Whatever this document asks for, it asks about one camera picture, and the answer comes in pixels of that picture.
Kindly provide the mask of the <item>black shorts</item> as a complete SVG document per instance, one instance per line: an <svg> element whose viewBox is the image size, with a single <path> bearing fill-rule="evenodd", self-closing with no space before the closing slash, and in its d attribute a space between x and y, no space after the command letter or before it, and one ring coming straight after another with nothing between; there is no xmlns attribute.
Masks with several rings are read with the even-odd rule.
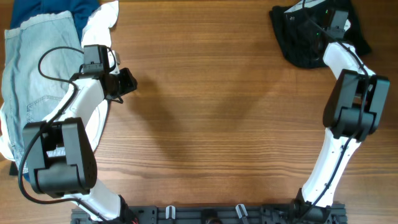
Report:
<svg viewBox="0 0 398 224"><path fill-rule="evenodd" d="M314 6L305 2L305 9L299 7L291 10L290 6L274 6L269 12L275 37L284 58L299 68L325 67L323 56L318 58L310 46L308 32L318 29L313 24L322 27L325 11L329 8L344 9L349 12L348 21L351 27L345 32L342 42L353 44L359 56L371 53L371 47L365 40L359 18L351 1L322 1Z"/></svg>

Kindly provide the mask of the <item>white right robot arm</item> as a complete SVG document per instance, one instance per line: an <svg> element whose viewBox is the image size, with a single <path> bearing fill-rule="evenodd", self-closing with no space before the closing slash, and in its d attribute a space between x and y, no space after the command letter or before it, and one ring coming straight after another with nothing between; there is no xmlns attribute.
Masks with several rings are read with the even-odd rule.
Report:
<svg viewBox="0 0 398 224"><path fill-rule="evenodd" d="M390 81L368 69L352 45L324 29L317 37L325 39L319 49L336 83L323 112L323 146L295 199L295 215L324 221L351 156L379 126Z"/></svg>

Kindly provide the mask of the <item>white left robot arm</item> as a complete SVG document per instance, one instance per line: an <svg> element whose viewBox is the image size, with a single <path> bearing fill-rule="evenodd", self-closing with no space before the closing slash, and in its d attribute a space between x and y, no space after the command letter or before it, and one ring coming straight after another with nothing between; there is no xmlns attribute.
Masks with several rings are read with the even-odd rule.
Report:
<svg viewBox="0 0 398 224"><path fill-rule="evenodd" d="M122 96L137 88L137 80L128 68L75 74L70 89L49 119L28 123L23 129L25 151L20 166L27 166L29 183L37 194L24 187L22 174L18 185L31 202L51 205L72 202L95 222L138 223L137 215L122 196L110 191L98 180L97 163L86 133L96 107L104 100L122 103Z"/></svg>

